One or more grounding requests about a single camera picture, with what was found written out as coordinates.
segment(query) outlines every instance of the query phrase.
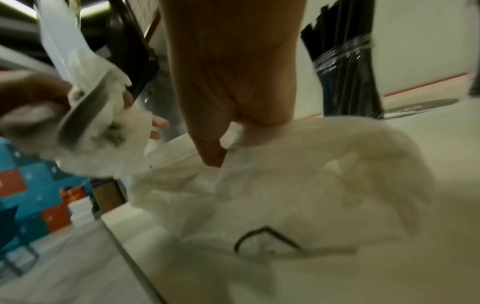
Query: crumpled plastic bag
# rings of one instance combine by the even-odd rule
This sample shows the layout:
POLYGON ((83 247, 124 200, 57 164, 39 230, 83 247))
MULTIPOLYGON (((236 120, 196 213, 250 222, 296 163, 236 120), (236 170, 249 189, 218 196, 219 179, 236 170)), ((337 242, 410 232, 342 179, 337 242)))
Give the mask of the crumpled plastic bag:
POLYGON ((83 49, 70 53, 68 70, 73 88, 68 94, 71 109, 67 114, 55 104, 22 107, 2 117, 2 135, 25 153, 54 160, 63 171, 76 175, 120 178, 148 170, 145 148, 152 129, 152 114, 124 109, 123 92, 131 85, 128 76, 111 62, 83 49), (89 124, 75 150, 63 148, 58 143, 58 133, 65 118, 79 105, 74 96, 79 91, 93 90, 106 73, 109 73, 106 105, 89 124), (121 145, 116 146, 103 136, 113 122, 124 137, 121 145))
POLYGON ((358 247, 418 231, 433 176, 415 143, 367 118, 232 126, 221 169, 181 136, 149 156, 130 202, 185 243, 240 254, 358 247))

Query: stack of white boxes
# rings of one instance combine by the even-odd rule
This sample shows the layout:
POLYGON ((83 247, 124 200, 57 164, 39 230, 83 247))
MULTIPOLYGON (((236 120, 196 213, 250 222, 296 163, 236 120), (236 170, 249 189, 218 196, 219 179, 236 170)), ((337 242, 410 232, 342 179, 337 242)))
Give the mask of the stack of white boxes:
POLYGON ((92 213, 93 204, 90 198, 84 197, 68 204, 70 210, 70 221, 74 227, 80 227, 95 221, 92 213))

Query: white table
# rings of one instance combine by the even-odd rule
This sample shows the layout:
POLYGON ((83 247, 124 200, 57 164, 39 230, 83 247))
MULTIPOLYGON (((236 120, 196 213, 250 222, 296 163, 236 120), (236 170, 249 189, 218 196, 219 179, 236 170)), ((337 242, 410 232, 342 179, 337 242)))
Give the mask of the white table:
POLYGON ((180 244, 129 204, 102 218, 168 304, 479 303, 480 101, 387 123, 414 138, 437 178, 437 202, 411 242, 246 259, 180 244))

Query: chair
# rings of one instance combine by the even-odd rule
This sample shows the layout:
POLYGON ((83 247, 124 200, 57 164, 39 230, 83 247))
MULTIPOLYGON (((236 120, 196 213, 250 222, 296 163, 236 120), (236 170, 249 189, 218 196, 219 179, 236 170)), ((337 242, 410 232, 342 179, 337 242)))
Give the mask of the chair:
POLYGON ((0 261, 3 261, 5 266, 10 268, 16 275, 21 276, 24 272, 7 257, 5 247, 15 238, 18 238, 20 244, 22 244, 35 259, 38 259, 40 255, 30 246, 30 241, 20 232, 19 227, 15 223, 17 210, 18 207, 16 206, 0 211, 0 261))

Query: red tile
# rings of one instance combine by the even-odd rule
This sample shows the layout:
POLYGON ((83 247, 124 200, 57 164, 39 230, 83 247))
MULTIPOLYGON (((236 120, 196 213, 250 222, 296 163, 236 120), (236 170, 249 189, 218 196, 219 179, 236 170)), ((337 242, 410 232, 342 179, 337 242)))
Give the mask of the red tile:
POLYGON ((0 197, 14 195, 27 189, 18 169, 0 172, 0 197))
POLYGON ((42 210, 40 214, 50 232, 60 230, 72 223, 69 210, 61 204, 42 210))

